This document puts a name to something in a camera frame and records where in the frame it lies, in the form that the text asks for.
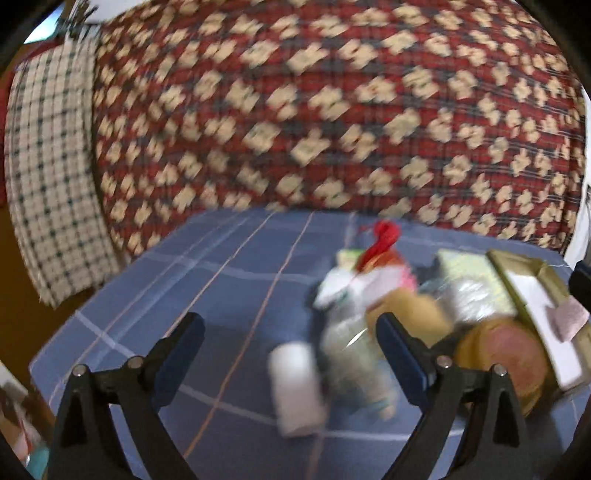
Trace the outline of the green white tissue pack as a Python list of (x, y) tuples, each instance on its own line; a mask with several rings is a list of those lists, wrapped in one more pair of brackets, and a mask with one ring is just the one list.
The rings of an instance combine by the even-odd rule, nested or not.
[(363, 253), (365, 253), (363, 249), (341, 249), (335, 254), (335, 266), (346, 270), (356, 270)]

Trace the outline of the white plush toy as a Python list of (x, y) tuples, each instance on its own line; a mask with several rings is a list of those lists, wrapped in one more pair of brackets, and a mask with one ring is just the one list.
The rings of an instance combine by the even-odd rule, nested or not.
[(417, 289), (417, 280), (407, 266), (388, 265), (366, 273), (335, 267), (318, 285), (314, 307), (325, 310), (345, 297), (352, 297), (356, 305), (367, 308), (399, 288)]

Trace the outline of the gold metal tin box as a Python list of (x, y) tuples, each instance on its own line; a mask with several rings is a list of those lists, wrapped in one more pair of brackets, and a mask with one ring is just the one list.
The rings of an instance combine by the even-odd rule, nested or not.
[(585, 325), (567, 342), (559, 339), (551, 317), (569, 296), (555, 267), (538, 258), (501, 250), (487, 252), (519, 320), (539, 337), (550, 373), (543, 394), (546, 403), (583, 390), (590, 383), (590, 326)]

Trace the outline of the red plaid bear blanket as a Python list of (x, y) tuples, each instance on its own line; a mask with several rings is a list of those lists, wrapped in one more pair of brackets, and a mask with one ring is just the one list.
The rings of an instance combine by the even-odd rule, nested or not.
[(583, 193), (580, 82), (514, 1), (147, 1), (103, 26), (94, 127), (135, 256), (256, 206), (564, 252)]

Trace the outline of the clear plastic bag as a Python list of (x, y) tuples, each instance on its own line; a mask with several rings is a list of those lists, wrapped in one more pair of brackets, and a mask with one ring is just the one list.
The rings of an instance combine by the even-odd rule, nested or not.
[(342, 293), (329, 302), (325, 317), (321, 350), (332, 390), (356, 409), (366, 407), (383, 420), (393, 418), (398, 395), (370, 333), (362, 301)]

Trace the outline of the cream green checked cloth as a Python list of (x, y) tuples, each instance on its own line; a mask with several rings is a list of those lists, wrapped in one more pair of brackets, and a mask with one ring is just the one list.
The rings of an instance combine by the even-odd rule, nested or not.
[(68, 40), (20, 63), (7, 106), (7, 200), (28, 276), (57, 307), (119, 270), (93, 172), (98, 37)]

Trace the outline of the white towel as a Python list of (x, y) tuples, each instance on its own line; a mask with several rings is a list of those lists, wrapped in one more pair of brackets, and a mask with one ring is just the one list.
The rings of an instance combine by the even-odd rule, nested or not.
[(307, 437), (327, 422), (315, 351), (305, 342), (278, 345), (267, 359), (277, 429), (283, 438)]

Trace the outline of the red gold drawstring pouch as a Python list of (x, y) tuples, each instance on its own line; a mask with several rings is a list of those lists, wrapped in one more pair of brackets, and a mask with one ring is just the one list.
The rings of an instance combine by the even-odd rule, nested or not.
[(370, 228), (374, 243), (363, 251), (356, 261), (355, 270), (367, 273), (379, 267), (403, 266), (406, 260), (396, 248), (401, 237), (401, 228), (390, 220), (379, 220)]

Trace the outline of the floral tissue pack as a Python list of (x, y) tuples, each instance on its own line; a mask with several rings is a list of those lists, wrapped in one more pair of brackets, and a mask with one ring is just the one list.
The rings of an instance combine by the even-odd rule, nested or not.
[(440, 300), (455, 323), (475, 324), (517, 315), (511, 296), (486, 255), (440, 249), (437, 260), (442, 281)]

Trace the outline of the pink fluffy cloth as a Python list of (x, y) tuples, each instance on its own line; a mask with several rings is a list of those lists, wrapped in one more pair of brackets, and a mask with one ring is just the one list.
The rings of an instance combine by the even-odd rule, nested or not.
[(573, 296), (568, 296), (552, 311), (550, 319), (558, 339), (570, 342), (589, 317), (589, 311)]

